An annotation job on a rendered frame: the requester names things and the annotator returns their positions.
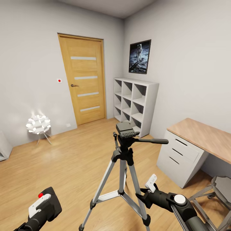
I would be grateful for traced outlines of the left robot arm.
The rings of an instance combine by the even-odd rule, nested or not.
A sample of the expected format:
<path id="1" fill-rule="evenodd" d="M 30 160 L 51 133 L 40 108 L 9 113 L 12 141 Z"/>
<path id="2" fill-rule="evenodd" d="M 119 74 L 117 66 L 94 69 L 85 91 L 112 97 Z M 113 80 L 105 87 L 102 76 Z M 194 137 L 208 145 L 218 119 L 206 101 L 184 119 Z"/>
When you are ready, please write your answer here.
<path id="1" fill-rule="evenodd" d="M 52 204 L 48 204 L 45 208 L 40 208 L 45 202 L 50 199 L 51 195 L 46 194 L 39 198 L 29 207 L 29 217 L 30 220 L 26 223 L 24 222 L 21 226 L 14 229 L 13 231 L 39 231 L 46 221 L 55 213 Z"/>

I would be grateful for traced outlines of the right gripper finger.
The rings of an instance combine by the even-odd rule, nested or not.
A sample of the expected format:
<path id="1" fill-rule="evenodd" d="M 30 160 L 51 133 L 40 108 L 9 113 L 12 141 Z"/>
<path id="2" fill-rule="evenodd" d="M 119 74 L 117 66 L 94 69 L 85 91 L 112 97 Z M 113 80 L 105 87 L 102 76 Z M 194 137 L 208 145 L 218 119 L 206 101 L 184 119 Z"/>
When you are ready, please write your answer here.
<path id="1" fill-rule="evenodd" d="M 145 189 L 145 188 L 140 188 L 140 190 L 141 190 L 141 192 L 146 193 L 149 189 L 148 189 L 148 188 L 147 188 L 147 189 Z"/>
<path id="2" fill-rule="evenodd" d="M 141 196 L 140 194 L 135 194 L 136 195 L 136 197 L 137 198 L 139 198 L 143 203 L 144 203 L 144 201 L 143 201 L 143 199 L 142 199 L 142 197 L 144 197 L 144 196 Z M 145 194 L 144 194 L 145 195 Z M 144 203 L 144 205 L 145 205 L 145 203 Z"/>

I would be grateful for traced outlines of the digital camera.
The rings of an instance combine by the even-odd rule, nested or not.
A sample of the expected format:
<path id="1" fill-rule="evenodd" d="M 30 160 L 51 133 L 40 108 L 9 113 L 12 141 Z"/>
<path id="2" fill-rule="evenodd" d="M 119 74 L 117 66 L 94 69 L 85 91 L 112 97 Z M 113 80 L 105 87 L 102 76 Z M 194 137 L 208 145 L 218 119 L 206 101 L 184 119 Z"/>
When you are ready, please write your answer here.
<path id="1" fill-rule="evenodd" d="M 61 212 L 62 212 L 62 208 L 60 205 L 60 202 L 54 192 L 54 189 L 52 187 L 46 188 L 45 190 L 43 190 L 38 197 L 41 198 L 42 196 L 46 195 L 46 194 L 50 194 L 51 197 L 50 199 L 45 202 L 40 208 L 38 209 L 43 209 L 45 208 L 48 204 L 52 204 L 55 210 L 55 213 L 47 220 L 48 222 L 51 222 L 52 220 L 54 220 Z M 28 216 L 28 221 L 30 220 L 30 217 Z"/>

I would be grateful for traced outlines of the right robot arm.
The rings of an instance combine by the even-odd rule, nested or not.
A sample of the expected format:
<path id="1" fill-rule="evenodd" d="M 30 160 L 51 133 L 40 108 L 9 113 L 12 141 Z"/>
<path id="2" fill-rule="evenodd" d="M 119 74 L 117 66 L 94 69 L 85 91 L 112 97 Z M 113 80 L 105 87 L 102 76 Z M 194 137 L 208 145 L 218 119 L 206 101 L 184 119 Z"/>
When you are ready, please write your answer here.
<path id="1" fill-rule="evenodd" d="M 215 231 L 210 223 L 207 221 L 204 223 L 197 216 L 195 208 L 184 195 L 160 191 L 155 183 L 156 180 L 157 176 L 152 174 L 145 184 L 146 189 L 140 188 L 144 196 L 135 194 L 148 209 L 154 203 L 174 213 L 184 231 Z"/>

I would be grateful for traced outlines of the camera tripod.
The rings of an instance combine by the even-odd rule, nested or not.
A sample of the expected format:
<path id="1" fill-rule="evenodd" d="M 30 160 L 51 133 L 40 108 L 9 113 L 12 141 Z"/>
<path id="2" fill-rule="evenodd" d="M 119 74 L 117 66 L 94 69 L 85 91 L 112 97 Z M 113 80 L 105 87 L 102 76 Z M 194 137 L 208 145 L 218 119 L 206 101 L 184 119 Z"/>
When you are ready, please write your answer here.
<path id="1" fill-rule="evenodd" d="M 149 214 L 146 213 L 144 203 L 138 198 L 139 206 L 131 199 L 131 197 L 124 191 L 126 179 L 127 179 L 127 163 L 130 169 L 131 177 L 133 180 L 133 184 L 135 187 L 135 191 L 137 194 L 141 195 L 140 186 L 138 183 L 138 178 L 136 175 L 135 167 L 134 167 L 134 161 L 133 161 L 133 149 L 128 149 L 134 142 L 150 142 L 150 143 L 156 143 L 156 144 L 168 144 L 168 139 L 135 139 L 134 137 L 136 135 L 139 135 L 140 132 L 135 132 L 133 130 L 133 127 L 130 125 L 130 122 L 124 122 L 121 121 L 120 123 L 116 124 L 116 129 L 119 133 L 117 135 L 115 132 L 113 132 L 113 135 L 115 137 L 115 144 L 116 144 L 116 150 L 113 152 L 111 161 L 109 163 L 109 166 L 102 178 L 102 181 L 98 187 L 98 190 L 94 196 L 94 198 L 91 200 L 90 203 L 90 209 L 84 219 L 84 222 L 79 226 L 79 231 L 84 230 L 84 226 L 89 218 L 89 215 L 91 214 L 93 208 L 96 206 L 96 204 L 107 201 L 109 199 L 113 199 L 116 197 L 121 196 L 132 208 L 133 210 L 142 218 L 143 224 L 146 226 L 146 230 L 150 231 L 149 224 L 151 222 L 151 217 Z M 103 187 L 111 173 L 111 170 L 113 169 L 113 166 L 117 162 L 117 160 L 120 159 L 120 179 L 119 179 L 119 190 L 104 194 L 100 196 L 101 191 L 103 190 Z"/>

